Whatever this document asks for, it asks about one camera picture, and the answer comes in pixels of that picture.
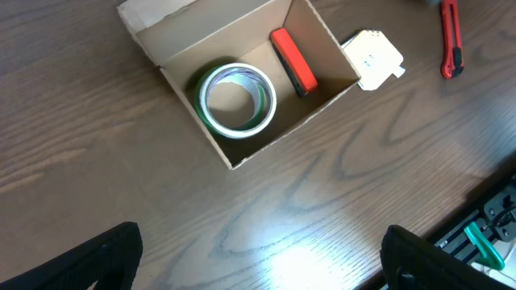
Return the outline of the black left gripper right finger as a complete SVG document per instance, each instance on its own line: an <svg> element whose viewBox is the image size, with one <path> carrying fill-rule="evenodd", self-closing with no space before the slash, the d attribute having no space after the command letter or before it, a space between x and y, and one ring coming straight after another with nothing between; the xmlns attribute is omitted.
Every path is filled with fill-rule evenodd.
<svg viewBox="0 0 516 290"><path fill-rule="evenodd" d="M511 289L399 225L387 229L380 254L390 289Z"/></svg>

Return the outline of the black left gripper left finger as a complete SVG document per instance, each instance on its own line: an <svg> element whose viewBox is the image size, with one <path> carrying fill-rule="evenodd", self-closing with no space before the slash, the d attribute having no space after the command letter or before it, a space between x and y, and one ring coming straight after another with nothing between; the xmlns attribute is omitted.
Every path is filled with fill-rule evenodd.
<svg viewBox="0 0 516 290"><path fill-rule="evenodd" d="M2 289L130 289L143 254L135 222L123 222L1 283Z"/></svg>

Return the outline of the green tape roll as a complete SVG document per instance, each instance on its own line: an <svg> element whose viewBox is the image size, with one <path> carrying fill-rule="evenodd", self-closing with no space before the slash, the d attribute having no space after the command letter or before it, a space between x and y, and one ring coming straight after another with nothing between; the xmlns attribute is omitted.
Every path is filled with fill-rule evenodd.
<svg viewBox="0 0 516 290"><path fill-rule="evenodd" d="M217 85L232 83L250 93L253 115L236 128L224 126L210 112L209 100ZM270 79L258 68L244 63L231 63L205 72L197 83L195 110L210 131L229 139L246 139L261 132L273 119L277 97Z"/></svg>

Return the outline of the red stapler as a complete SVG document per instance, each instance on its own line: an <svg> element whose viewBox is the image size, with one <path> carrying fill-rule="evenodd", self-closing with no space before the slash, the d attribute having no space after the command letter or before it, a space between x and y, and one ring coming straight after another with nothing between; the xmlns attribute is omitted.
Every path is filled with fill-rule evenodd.
<svg viewBox="0 0 516 290"><path fill-rule="evenodd" d="M316 77L288 31L276 29L271 32L270 39L297 94L304 97L316 90Z"/></svg>

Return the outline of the white masking tape roll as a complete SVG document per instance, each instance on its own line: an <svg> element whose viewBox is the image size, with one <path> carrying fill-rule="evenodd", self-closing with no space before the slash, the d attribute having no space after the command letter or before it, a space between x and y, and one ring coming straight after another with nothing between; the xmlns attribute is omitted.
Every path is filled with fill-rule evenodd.
<svg viewBox="0 0 516 290"><path fill-rule="evenodd" d="M243 87L227 83L214 88L209 100L209 107L217 121L224 126L236 128L253 115L254 102L250 93Z"/></svg>

